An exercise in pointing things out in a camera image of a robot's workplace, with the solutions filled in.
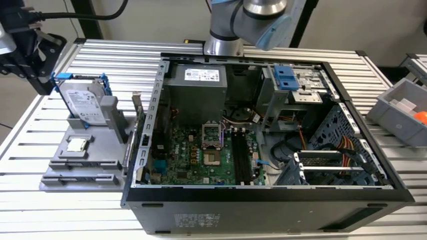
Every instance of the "label sticker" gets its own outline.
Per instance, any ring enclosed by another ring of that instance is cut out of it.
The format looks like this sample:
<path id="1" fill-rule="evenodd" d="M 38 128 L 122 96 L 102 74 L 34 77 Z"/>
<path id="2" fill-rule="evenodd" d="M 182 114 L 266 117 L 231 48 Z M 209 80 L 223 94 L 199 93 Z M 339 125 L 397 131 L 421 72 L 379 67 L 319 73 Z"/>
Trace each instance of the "label sticker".
<path id="1" fill-rule="evenodd" d="M 221 223 L 221 214 L 175 214 L 175 224 L 179 228 L 217 228 Z"/>
<path id="2" fill-rule="evenodd" d="M 261 117 L 262 117 L 262 116 L 255 113 L 255 117 L 254 117 L 254 119 L 253 119 L 254 123 L 257 123 L 257 124 L 259 123 Z"/>
<path id="3" fill-rule="evenodd" d="M 219 82 L 221 81 L 221 70 L 190 68 L 186 70 L 185 80 Z"/>
<path id="4" fill-rule="evenodd" d="M 106 118 L 96 96 L 90 91 L 67 90 L 68 99 L 79 118 L 92 125 L 106 124 Z"/>

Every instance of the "blue drive bracket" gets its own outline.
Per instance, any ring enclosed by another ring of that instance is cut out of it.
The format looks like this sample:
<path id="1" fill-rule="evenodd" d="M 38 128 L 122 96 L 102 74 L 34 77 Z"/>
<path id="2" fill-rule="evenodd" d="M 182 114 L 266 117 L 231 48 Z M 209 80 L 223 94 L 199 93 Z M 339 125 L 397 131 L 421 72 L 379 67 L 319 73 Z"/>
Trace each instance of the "blue drive bracket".
<path id="1" fill-rule="evenodd" d="M 58 85 L 58 82 L 64 81 L 64 80 L 72 80 L 72 79 L 75 79 L 75 80 L 83 80 L 83 79 L 96 80 L 96 79 L 99 79 L 99 80 L 102 80 L 103 85 L 104 85 L 104 93 L 106 93 L 106 95 L 112 96 L 114 93 L 112 93 L 112 89 L 110 87 L 110 81 L 108 81 L 108 77 L 107 77 L 106 73 L 103 73 L 100 76 L 83 76 L 83 75 L 74 75 L 72 73 L 68 73 L 68 72 L 60 72 L 55 76 L 55 72 L 52 72 L 51 77 L 50 77 L 50 81 L 52 82 L 54 89 L 59 93 L 60 98 L 63 99 L 63 101 L 66 103 L 67 109 L 70 111 L 70 116 L 71 116 L 71 118 L 75 119 L 78 117 L 74 115 L 71 107 L 68 106 L 68 103 L 66 101 L 64 95 L 62 93 L 60 87 Z M 84 128 L 86 129 L 91 126 L 86 121 L 83 121 L 83 124 L 84 124 Z"/>
<path id="2" fill-rule="evenodd" d="M 273 69 L 278 88 L 281 90 L 298 90 L 301 88 L 301 85 L 299 81 L 297 80 L 293 68 L 290 66 L 275 65 Z"/>

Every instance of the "barcode sticker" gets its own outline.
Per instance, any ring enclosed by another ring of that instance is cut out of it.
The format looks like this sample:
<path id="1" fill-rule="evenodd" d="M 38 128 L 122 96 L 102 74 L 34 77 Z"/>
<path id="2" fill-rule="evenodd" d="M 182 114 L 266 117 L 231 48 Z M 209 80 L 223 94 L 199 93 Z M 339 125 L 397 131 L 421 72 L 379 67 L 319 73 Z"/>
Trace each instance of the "barcode sticker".
<path id="1" fill-rule="evenodd" d="M 221 81 L 221 70 L 214 69 L 186 69 L 185 80 L 187 81 Z"/>

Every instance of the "hard drive label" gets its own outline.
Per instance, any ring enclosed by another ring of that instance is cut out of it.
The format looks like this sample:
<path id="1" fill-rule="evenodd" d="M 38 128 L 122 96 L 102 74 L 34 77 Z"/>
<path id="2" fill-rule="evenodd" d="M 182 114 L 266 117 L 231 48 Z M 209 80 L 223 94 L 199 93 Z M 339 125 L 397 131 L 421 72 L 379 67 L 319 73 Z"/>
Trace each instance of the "hard drive label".
<path id="1" fill-rule="evenodd" d="M 74 109 L 79 114 L 79 118 L 88 124 L 106 124 L 103 111 L 95 94 L 90 91 L 70 89 L 67 90 L 67 95 Z"/>

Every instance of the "expansion slot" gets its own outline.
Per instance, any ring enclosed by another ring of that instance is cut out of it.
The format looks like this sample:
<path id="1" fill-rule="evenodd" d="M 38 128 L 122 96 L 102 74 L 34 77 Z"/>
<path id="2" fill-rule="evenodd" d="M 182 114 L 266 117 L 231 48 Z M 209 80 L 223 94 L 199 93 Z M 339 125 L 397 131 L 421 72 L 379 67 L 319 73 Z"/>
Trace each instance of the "expansion slot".
<path id="1" fill-rule="evenodd" d="M 234 160 L 234 173 L 235 184 L 250 185 L 253 181 L 251 165 L 249 161 L 249 145 L 246 140 L 246 133 L 242 131 L 231 132 L 231 145 L 233 145 L 233 160 Z"/>

